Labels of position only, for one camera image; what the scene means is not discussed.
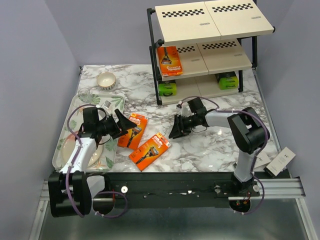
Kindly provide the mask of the orange Gillette Fusion5 box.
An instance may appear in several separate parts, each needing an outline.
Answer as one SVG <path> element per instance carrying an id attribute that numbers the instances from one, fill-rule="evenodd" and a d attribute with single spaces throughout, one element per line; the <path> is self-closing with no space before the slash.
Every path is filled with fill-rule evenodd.
<path id="1" fill-rule="evenodd" d="M 147 127 L 148 119 L 141 114 L 132 113 L 129 120 L 136 124 L 136 127 L 128 130 L 128 133 L 118 140 L 118 147 L 135 150 L 139 147 L 144 131 Z"/>

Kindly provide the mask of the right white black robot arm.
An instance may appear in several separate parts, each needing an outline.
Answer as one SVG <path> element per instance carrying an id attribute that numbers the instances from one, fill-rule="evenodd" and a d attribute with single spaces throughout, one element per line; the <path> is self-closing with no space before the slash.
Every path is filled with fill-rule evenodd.
<path id="1" fill-rule="evenodd" d="M 238 160 L 232 174 L 230 191 L 241 196 L 254 181 L 254 167 L 259 153 L 266 147 L 270 133 L 256 111 L 206 109 L 202 98 L 192 97 L 187 102 L 191 115 L 176 114 L 169 134 L 170 139 L 188 136 L 197 126 L 229 128 L 239 149 Z"/>

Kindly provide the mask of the beige black three-tier shelf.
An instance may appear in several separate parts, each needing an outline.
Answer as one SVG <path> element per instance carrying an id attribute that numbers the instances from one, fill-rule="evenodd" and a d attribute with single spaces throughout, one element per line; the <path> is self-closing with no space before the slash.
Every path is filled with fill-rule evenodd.
<path id="1" fill-rule="evenodd" d="M 185 97 L 215 98 L 243 91 L 243 71 L 258 65 L 258 36 L 275 27 L 254 0 L 210 0 L 161 5 L 147 9 L 149 29 L 156 15 L 162 37 L 150 39 L 150 60 L 156 102 L 170 105 Z M 162 76 L 157 49 L 175 46 L 183 74 Z M 221 90 L 215 74 L 235 72 L 238 88 Z M 176 81 L 177 93 L 159 96 L 159 81 Z"/>

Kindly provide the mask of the black green razor box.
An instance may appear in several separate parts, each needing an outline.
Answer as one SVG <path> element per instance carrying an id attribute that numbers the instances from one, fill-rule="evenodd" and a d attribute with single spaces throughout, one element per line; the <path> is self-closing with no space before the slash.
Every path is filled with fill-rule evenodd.
<path id="1" fill-rule="evenodd" d="M 237 89 L 239 80 L 234 71 L 215 74 L 218 86 L 221 90 Z"/>
<path id="2" fill-rule="evenodd" d="M 175 96 L 177 94 L 177 84 L 175 80 L 159 81 L 158 94 L 162 97 Z"/>

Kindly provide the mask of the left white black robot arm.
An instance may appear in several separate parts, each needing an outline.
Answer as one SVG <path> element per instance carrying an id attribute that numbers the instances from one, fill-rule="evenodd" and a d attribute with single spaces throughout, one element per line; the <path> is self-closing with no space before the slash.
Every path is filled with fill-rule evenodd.
<path id="1" fill-rule="evenodd" d="M 114 202 L 121 196 L 128 204 L 126 195 L 114 191 L 110 179 L 104 173 L 87 175 L 89 161 L 101 140 L 109 136 L 115 140 L 128 133 L 137 125 L 126 118 L 119 109 L 108 113 L 99 105 L 86 103 L 81 105 L 83 122 L 78 132 L 70 133 L 75 140 L 74 149 L 59 172 L 48 178 L 50 211 L 54 218 L 76 216 L 83 218 L 93 208 L 93 198 L 111 197 Z"/>

